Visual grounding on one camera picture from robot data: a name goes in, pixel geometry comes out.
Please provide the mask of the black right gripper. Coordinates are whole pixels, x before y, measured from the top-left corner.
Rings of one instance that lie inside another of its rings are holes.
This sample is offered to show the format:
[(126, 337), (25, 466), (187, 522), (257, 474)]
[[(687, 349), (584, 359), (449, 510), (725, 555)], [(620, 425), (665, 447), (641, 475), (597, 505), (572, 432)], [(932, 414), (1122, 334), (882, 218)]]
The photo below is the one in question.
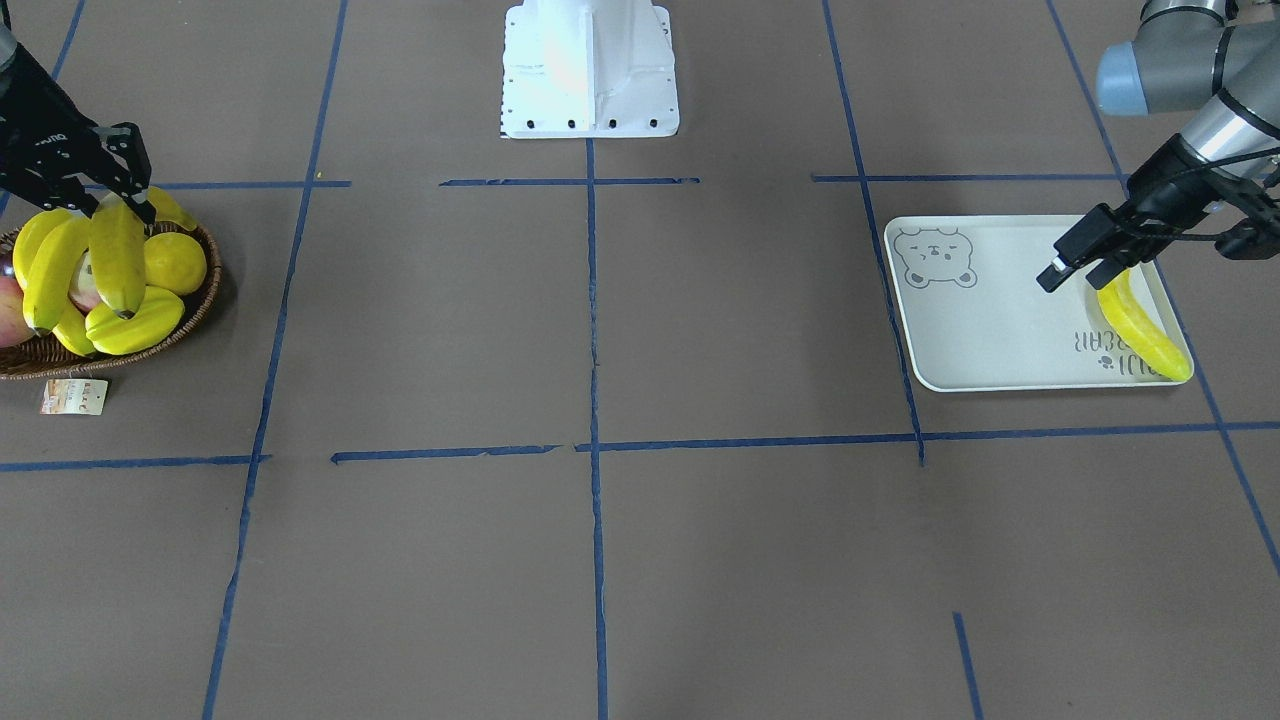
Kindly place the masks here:
[(140, 127), (86, 117), (22, 45), (3, 46), (1, 115), (3, 190), (44, 210), (92, 217), (99, 200), (83, 183), (91, 179), (145, 225), (156, 222)]

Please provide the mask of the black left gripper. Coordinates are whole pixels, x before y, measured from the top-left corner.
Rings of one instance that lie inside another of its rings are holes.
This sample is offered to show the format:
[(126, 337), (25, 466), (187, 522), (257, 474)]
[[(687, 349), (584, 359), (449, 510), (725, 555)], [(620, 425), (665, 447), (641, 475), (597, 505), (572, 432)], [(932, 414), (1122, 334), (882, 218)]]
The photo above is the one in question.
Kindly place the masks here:
[[(1175, 241), (1211, 242), (1231, 260), (1277, 256), (1277, 200), (1267, 195), (1277, 173), (1257, 179), (1258, 167), (1275, 156), (1272, 146), (1206, 160), (1180, 135), (1174, 136), (1130, 174), (1126, 201), (1116, 211), (1107, 204), (1093, 206), (1053, 243), (1056, 255), (1036, 282), (1052, 293), (1085, 272), (1088, 284), (1103, 290)], [(1228, 231), (1194, 234), (1216, 202), (1235, 208), (1244, 218)]]

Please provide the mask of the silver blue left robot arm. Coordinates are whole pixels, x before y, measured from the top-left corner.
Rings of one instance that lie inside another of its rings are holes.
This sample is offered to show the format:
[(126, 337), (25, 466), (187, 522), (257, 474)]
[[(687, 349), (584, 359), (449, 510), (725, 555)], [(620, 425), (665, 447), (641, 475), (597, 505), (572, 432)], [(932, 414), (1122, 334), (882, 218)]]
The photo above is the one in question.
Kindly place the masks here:
[(1277, 254), (1277, 22), (1240, 23), (1234, 1), (1147, 1), (1133, 41), (1108, 47), (1096, 76), (1101, 111), (1190, 119), (1126, 182), (1124, 204), (1092, 208), (1055, 243), (1046, 292), (1075, 272), (1102, 290), (1124, 270), (1196, 238), (1216, 202), (1243, 218), (1208, 237), (1231, 260)]

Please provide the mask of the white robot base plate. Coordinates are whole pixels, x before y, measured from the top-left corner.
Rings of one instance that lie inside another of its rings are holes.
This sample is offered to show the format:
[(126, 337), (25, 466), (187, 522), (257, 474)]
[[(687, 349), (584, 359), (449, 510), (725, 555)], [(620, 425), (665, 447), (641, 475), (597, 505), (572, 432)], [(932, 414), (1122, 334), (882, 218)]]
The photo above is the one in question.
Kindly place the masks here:
[(500, 136), (663, 138), (680, 128), (669, 12), (522, 1), (504, 17)]

